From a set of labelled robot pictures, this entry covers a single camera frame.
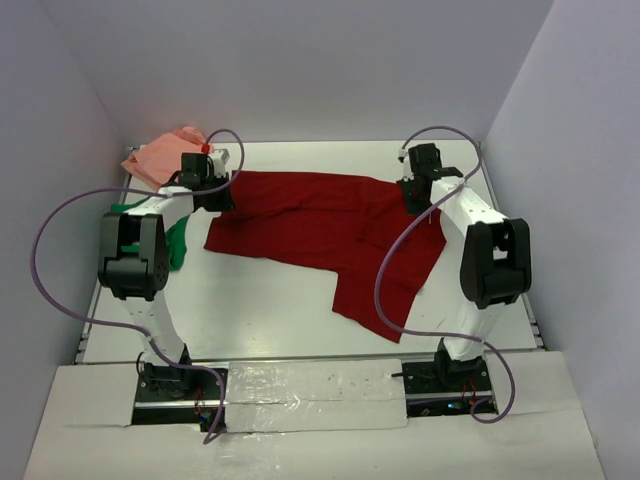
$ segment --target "plastic wrap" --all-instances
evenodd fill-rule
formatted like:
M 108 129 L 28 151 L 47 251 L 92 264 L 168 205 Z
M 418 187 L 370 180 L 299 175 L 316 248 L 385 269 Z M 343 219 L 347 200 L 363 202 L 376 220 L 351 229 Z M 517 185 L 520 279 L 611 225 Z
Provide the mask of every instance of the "plastic wrap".
M 399 428 L 407 425 L 399 360 L 235 363 L 230 432 Z

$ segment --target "wall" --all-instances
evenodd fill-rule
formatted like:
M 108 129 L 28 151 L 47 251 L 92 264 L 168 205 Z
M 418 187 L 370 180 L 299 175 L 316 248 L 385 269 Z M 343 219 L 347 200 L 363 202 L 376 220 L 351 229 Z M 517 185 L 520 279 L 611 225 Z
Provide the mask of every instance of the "wall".
M 81 330 L 36 293 L 31 240 L 55 204 L 118 181 L 123 146 L 37 1 L 2 1 L 0 45 L 0 478 L 11 480 L 22 478 L 55 368 L 73 359 Z M 39 257 L 53 293 L 78 310 L 95 284 L 95 226 L 109 200 L 63 212 Z
M 42 0 L 130 144 L 484 138 L 552 0 Z
M 486 142 L 609 480 L 640 472 L 639 23 L 637 0 L 556 2 Z

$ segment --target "red object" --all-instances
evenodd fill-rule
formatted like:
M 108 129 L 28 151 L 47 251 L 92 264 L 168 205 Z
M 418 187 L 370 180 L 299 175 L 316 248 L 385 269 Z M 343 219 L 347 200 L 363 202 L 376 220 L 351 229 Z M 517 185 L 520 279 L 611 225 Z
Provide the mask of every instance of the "red object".
M 382 259 L 415 218 L 406 213 L 400 187 L 351 175 L 245 171 L 232 191 L 236 210 L 213 220 L 207 250 L 334 271 L 333 311 L 400 341 L 373 303 Z M 436 211 L 431 224 L 422 222 L 393 257 L 381 302 L 396 325 L 405 325 L 444 245 Z

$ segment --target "red long-sleeve shirt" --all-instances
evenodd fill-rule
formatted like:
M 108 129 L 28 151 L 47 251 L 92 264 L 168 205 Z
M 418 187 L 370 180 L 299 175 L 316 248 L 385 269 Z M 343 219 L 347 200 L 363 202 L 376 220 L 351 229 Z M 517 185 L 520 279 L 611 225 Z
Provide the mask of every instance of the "red long-sleeve shirt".
M 333 311 L 400 341 L 373 303 L 382 259 L 414 220 L 400 187 L 351 175 L 245 171 L 232 194 L 236 210 L 213 220 L 207 250 L 334 271 Z M 382 306 L 396 325 L 405 325 L 444 245 L 436 211 L 430 224 L 422 222 L 400 246 L 381 289 Z

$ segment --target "white wall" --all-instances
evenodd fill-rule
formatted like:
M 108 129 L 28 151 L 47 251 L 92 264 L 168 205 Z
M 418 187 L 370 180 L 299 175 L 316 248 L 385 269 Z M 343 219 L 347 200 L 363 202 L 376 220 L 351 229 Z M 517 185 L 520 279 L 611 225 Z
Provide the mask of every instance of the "white wall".
M 115 184 L 124 153 L 96 95 L 36 0 L 0 14 L 0 478 L 22 478 L 57 365 L 81 325 L 41 300 L 28 268 L 37 225 L 74 192 Z M 40 266 L 66 305 L 86 310 L 95 284 L 97 222 L 110 199 L 61 215 Z
M 129 144 L 489 131 L 552 0 L 42 0 Z
M 500 204 L 531 223 L 531 300 L 609 480 L 640 476 L 640 2 L 557 1 L 491 128 Z

